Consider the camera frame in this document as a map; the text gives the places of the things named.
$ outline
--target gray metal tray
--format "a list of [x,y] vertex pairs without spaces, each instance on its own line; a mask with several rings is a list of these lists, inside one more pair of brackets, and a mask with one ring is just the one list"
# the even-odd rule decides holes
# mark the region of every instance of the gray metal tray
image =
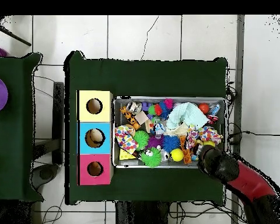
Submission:
[[[159,103],[164,99],[173,99],[173,103],[180,102],[191,102],[195,104],[200,103],[208,103],[208,104],[219,104],[220,110],[217,113],[219,120],[213,125],[213,127],[218,131],[219,134],[224,136],[222,142],[218,145],[220,149],[223,150],[224,140],[225,140],[225,126],[227,118],[225,117],[226,111],[226,99],[224,98],[203,98],[203,97],[146,97],[146,96],[133,96],[129,97],[115,97],[113,99],[113,126],[112,126],[112,136],[113,136],[113,144],[112,144],[112,163],[117,168],[149,168],[145,166],[144,163],[138,159],[130,159],[130,160],[119,160],[120,148],[118,147],[114,129],[117,126],[129,124],[127,119],[121,113],[120,108],[126,106],[131,100],[135,102],[148,102],[148,103]],[[145,124],[141,125],[139,130],[145,129]],[[167,162],[163,162],[155,169],[168,169],[168,168],[180,168],[180,169],[197,169],[197,162],[192,162],[190,164],[184,164],[183,160],[180,162],[174,162],[172,160],[168,160]]]

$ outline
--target pink box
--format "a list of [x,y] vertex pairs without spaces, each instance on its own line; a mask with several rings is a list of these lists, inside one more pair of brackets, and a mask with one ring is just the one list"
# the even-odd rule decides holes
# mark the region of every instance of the pink box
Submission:
[[[91,176],[88,173],[88,165],[91,162],[98,162],[103,172],[98,176]],[[110,154],[106,155],[80,155],[80,186],[88,185],[109,185],[113,176],[113,165]]]

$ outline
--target tennis ball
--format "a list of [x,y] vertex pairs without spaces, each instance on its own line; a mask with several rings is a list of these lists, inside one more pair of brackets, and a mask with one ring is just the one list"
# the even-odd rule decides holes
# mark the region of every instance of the tennis ball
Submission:
[[180,162],[184,158],[184,153],[181,149],[173,149],[170,154],[175,162]]
[[212,146],[216,146],[216,144],[213,141],[204,141],[203,145],[212,145]]

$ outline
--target green spiky ball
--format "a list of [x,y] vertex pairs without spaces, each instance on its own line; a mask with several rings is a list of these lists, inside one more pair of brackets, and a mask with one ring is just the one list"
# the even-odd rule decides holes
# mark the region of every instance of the green spiky ball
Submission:
[[148,144],[149,135],[146,131],[136,131],[134,140],[139,144],[136,148],[137,151],[141,151]]
[[151,105],[150,107],[148,107],[148,114],[156,115],[156,111],[155,111],[155,106],[154,105]]
[[146,166],[154,168],[154,167],[158,166],[162,161],[161,152],[154,147],[149,148],[149,150],[152,151],[153,155],[148,156],[145,154],[145,152],[143,152],[141,154],[141,159]]

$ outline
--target dark green tablecloth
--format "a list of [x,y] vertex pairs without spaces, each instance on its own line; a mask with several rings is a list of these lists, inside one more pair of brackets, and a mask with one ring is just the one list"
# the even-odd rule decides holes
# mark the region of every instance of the dark green tablecloth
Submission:
[[33,152],[32,72],[40,54],[0,58],[8,102],[0,111],[0,199],[38,201],[30,185]]
[[208,62],[86,60],[78,51],[70,53],[64,65],[65,108],[69,107],[65,113],[65,128],[69,130],[65,138],[69,152],[66,201],[214,200],[222,205],[221,183],[198,169],[114,169],[110,185],[78,186],[76,91],[109,90],[114,96],[225,97],[226,66],[224,58]]

